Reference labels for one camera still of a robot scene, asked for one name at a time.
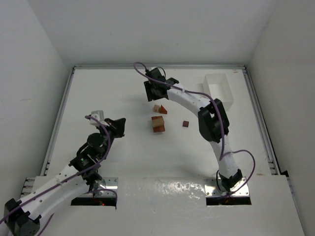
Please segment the white plastic box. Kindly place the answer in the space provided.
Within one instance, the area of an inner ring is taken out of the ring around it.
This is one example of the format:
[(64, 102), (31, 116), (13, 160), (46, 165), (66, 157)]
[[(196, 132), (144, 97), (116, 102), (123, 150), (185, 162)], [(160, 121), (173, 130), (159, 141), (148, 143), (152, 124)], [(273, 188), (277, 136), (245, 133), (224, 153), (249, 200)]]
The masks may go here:
[(225, 110), (230, 110), (234, 103), (234, 97), (225, 73), (206, 74), (202, 86), (204, 93), (213, 99), (219, 99)]

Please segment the red-brown rectangular block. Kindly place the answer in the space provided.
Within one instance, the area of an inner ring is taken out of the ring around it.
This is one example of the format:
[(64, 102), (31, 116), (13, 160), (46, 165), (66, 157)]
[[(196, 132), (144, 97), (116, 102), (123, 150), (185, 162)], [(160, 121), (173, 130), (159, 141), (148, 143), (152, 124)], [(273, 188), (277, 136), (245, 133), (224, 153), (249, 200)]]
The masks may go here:
[(159, 132), (158, 119), (159, 119), (159, 117), (157, 117), (157, 116), (151, 117), (152, 127), (153, 127), (154, 133)]
[(165, 131), (165, 126), (164, 124), (162, 126), (159, 127), (159, 132), (164, 132)]

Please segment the light wood rectangular block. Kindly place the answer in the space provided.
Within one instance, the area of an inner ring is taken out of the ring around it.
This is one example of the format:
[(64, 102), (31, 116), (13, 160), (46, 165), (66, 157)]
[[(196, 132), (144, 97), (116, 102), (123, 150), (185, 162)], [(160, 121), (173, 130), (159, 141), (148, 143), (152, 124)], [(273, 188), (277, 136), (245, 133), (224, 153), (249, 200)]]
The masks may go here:
[(164, 126), (164, 119), (162, 116), (151, 117), (153, 128)]

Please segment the small light wood cube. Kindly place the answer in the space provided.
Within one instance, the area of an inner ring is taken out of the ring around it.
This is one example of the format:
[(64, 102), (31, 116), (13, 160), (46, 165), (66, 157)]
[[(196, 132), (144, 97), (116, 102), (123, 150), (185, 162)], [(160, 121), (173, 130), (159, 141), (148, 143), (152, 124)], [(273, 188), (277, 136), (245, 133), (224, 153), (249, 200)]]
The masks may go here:
[(160, 109), (160, 106), (159, 106), (159, 105), (154, 105), (154, 106), (153, 106), (153, 111), (154, 111), (155, 113), (159, 113), (159, 109)]

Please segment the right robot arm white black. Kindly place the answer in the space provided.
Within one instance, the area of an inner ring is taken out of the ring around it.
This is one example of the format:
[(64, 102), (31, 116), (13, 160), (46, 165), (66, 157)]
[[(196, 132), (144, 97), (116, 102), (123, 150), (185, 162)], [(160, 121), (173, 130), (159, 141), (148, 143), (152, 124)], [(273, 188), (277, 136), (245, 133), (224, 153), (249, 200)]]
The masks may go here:
[(165, 98), (196, 115), (199, 133), (215, 153), (222, 187), (230, 192), (243, 175), (229, 150), (229, 120), (223, 103), (201, 92), (186, 90), (178, 80), (166, 79), (157, 67), (145, 69), (145, 77), (148, 79), (144, 83), (148, 101)]

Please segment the orange triangular block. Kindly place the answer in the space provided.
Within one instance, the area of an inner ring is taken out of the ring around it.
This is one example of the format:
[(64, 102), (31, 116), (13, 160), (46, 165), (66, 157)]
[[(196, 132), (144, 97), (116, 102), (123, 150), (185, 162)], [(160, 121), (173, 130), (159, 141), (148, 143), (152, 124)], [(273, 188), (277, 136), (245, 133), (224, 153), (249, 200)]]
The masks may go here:
[(159, 108), (159, 113), (166, 115), (166, 114), (168, 114), (168, 111), (161, 105), (160, 108)]

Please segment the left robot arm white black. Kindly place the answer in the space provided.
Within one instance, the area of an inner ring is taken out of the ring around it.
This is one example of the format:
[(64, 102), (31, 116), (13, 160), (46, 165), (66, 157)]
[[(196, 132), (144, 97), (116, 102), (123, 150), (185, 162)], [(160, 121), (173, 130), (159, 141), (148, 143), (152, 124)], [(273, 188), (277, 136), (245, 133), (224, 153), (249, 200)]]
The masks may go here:
[(76, 156), (56, 176), (19, 200), (10, 199), (4, 206), (5, 223), (14, 236), (39, 236), (53, 214), (83, 194), (100, 196), (105, 191), (116, 191), (106, 186), (98, 173), (116, 138), (125, 135), (125, 118), (100, 121), (86, 116), (97, 132), (88, 136)]

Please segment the small dark purple cube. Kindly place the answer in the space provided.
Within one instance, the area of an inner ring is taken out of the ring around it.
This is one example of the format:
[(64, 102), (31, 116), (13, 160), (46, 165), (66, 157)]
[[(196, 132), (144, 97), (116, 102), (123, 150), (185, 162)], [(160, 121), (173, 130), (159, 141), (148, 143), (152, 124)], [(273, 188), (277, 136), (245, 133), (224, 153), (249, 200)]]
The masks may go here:
[(184, 120), (184, 121), (183, 121), (183, 127), (189, 127), (189, 122), (186, 121), (186, 120)]

